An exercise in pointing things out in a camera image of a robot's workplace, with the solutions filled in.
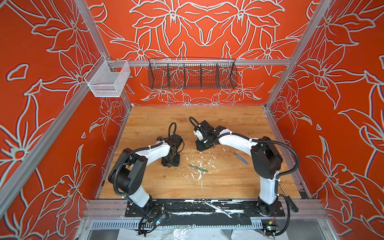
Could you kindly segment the green pen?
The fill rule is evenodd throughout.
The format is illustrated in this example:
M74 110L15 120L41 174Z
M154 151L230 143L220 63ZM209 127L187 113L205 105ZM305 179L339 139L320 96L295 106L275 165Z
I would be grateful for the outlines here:
M201 172L204 172L204 173L207 173L207 172L208 172L208 170L205 170L205 169L196 167L196 166L194 166L194 165L189 165L189 167L194 168L194 169L196 169L196 170L198 170L198 171L201 171Z

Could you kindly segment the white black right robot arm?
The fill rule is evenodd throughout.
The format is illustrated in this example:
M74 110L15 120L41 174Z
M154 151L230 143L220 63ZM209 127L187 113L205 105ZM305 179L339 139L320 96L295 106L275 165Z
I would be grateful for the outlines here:
M260 139L247 137L232 132L223 126L214 128L207 121L199 123L193 117L189 117L189 121L194 126L198 151L203 152L217 145L225 145L239 150L252 158L254 170L260 177L260 193L258 197L260 214L263 216L272 214L278 203L278 184L280 178L290 175L299 169L300 158L296 151L288 145L273 141L268 137ZM280 170L283 157L276 148L277 145L288 149L295 157L293 168L282 173Z

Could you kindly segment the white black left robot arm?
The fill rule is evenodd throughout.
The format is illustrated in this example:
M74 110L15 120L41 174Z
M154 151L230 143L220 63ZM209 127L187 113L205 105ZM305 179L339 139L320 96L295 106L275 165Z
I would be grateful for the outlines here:
M164 167L180 165L183 150L179 150L179 147L183 148L185 143L176 134L176 130L177 124L173 122L168 129L168 137L158 137L154 145L135 150L126 148L122 151L108 176L116 195L127 199L141 211L149 211L152 197L142 186L144 174L147 166L159 159Z

